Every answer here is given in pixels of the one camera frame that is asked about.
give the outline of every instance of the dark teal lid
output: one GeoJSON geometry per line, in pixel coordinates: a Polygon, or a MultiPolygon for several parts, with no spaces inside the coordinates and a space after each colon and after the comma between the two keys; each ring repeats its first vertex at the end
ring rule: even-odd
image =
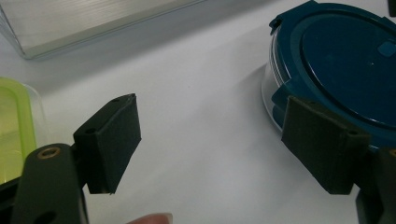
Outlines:
{"type": "Polygon", "coordinates": [[[356,7],[309,1],[271,26],[285,81],[273,97],[280,126],[287,96],[296,95],[371,133],[373,147],[396,147],[394,23],[356,7]]]}

